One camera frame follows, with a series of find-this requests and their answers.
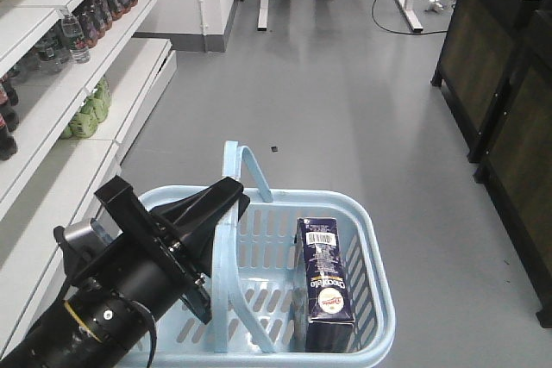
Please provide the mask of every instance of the cable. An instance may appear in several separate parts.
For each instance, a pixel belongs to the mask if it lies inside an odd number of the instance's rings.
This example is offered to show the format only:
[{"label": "cable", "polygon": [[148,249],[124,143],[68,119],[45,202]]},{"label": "cable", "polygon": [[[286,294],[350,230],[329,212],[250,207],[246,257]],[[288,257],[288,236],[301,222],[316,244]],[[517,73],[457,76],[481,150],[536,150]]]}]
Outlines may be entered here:
[{"label": "cable", "polygon": [[381,29],[385,30],[386,32],[389,32],[390,34],[407,34],[407,35],[410,35],[410,36],[423,36],[423,35],[427,35],[427,34],[446,34],[447,33],[447,30],[436,30],[434,32],[425,32],[425,33],[416,34],[416,33],[412,33],[412,32],[401,32],[399,30],[393,30],[393,29],[386,28],[386,27],[382,26],[376,20],[376,16],[374,14],[376,2],[378,2],[378,0],[373,0],[373,2],[372,2],[372,10],[371,10],[372,20],[378,28],[381,28]]}]

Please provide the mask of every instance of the light blue basket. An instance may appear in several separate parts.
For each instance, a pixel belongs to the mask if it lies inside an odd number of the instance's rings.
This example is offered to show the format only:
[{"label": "light blue basket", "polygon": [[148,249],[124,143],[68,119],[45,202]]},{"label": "light blue basket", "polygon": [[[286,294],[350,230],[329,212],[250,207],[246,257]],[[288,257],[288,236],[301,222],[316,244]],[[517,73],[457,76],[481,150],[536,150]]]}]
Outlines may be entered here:
[{"label": "light blue basket", "polygon": [[[175,304],[158,322],[155,367],[370,367],[389,352],[395,311],[366,210],[332,191],[271,190],[247,147],[227,141],[223,176],[237,180],[245,162],[258,188],[237,222],[237,204],[216,227],[212,279],[206,284],[213,320],[201,323]],[[170,185],[141,196],[146,209],[190,196],[204,187]],[[294,352],[293,239],[298,217],[335,217],[354,312],[348,353]],[[119,364],[145,365],[138,344]]]}]

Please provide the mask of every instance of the chocolate milk carton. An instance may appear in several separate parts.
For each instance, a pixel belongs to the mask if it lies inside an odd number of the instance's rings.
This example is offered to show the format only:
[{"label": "chocolate milk carton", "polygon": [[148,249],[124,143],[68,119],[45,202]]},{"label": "chocolate milk carton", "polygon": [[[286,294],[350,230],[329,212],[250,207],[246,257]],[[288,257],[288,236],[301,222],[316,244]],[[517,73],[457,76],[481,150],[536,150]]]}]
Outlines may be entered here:
[{"label": "chocolate milk carton", "polygon": [[336,219],[298,219],[293,310],[297,351],[346,352],[354,317]]}]

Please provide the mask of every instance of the barcode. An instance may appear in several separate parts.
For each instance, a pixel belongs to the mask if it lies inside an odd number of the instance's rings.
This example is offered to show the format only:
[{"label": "barcode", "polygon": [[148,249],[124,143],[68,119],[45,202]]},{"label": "barcode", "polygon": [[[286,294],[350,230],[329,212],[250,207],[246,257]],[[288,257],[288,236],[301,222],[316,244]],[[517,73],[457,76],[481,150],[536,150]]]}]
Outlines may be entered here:
[{"label": "barcode", "polygon": [[336,235],[333,233],[309,232],[307,233],[307,245],[323,243],[324,245],[337,246]]}]

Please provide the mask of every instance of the gray floor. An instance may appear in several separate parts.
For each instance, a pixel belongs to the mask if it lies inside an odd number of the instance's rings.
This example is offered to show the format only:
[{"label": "gray floor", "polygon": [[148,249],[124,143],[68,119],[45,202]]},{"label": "gray floor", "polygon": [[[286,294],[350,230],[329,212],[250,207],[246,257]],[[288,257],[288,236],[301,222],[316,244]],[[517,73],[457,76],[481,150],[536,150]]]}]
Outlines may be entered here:
[{"label": "gray floor", "polygon": [[[241,3],[226,53],[179,54],[123,176],[210,184],[224,141],[246,143],[273,187],[337,190],[372,216],[398,317],[380,366],[550,367],[539,302],[430,87],[443,35],[387,34],[372,1],[271,0],[267,33]],[[424,2],[426,31],[445,29]],[[407,29],[393,0],[376,15]]]}]

